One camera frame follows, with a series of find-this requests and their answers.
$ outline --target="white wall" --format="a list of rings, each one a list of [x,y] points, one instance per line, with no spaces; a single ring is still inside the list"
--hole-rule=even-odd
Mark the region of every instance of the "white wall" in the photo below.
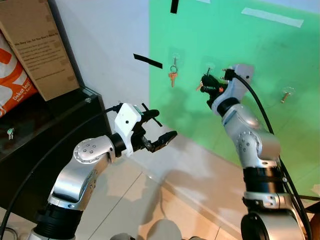
[[[268,0],[314,11],[318,0]],[[149,65],[133,53],[149,55],[149,0],[56,0],[84,83],[100,93],[106,107],[118,102],[149,103]],[[114,114],[109,115],[114,128]],[[156,140],[170,129],[150,123]],[[246,212],[242,170],[179,135],[166,148],[133,157],[149,175],[240,231]]]

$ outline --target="keychain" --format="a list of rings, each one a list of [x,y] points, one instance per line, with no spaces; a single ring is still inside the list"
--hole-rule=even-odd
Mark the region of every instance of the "keychain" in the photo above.
[[[173,65],[170,67],[170,73],[168,74],[171,80],[171,87],[175,86],[175,79],[178,77],[178,68],[176,66],[176,57],[174,57]]]
[[[9,128],[8,131],[6,131],[6,133],[8,134],[8,138],[9,140],[13,140],[14,139],[14,128]]]

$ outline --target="orange bag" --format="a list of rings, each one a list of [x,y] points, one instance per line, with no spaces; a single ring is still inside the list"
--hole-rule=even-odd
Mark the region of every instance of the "orange bag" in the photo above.
[[[0,32],[0,118],[37,92]]]

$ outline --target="black tape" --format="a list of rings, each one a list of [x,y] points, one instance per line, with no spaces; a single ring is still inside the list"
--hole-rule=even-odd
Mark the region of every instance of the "black tape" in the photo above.
[[[172,0],[170,13],[177,14],[179,0]]]
[[[140,60],[142,62],[146,62],[146,63],[148,63],[148,64],[150,64],[152,66],[155,66],[157,68],[162,69],[162,63],[161,62],[152,60],[150,58],[147,58],[145,56],[141,56],[141,55],[138,55],[138,54],[135,54],[135,53],[133,54],[133,57],[134,57],[134,59]]]
[[[149,111],[149,109],[147,108],[147,106],[144,103],[141,103],[141,105],[144,107],[144,109],[146,111]],[[161,122],[159,122],[155,117],[152,118],[160,127],[162,127],[163,125],[161,124]]]

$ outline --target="green screen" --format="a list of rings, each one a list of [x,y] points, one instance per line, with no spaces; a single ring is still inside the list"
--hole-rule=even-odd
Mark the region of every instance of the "green screen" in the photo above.
[[[241,14],[245,7],[304,22],[298,28]],[[149,56],[163,63],[163,69],[149,69],[149,101],[161,112],[159,121],[240,165],[221,117],[196,87],[208,66],[215,66],[210,73],[219,78],[222,68],[253,65],[251,86],[280,140],[282,160],[299,193],[314,195],[311,189],[320,182],[319,15],[258,0],[180,0],[177,14],[170,8],[171,0],[149,2]],[[172,88],[168,73],[175,55]],[[281,103],[285,87],[295,93]],[[263,120],[250,93],[242,103]]]

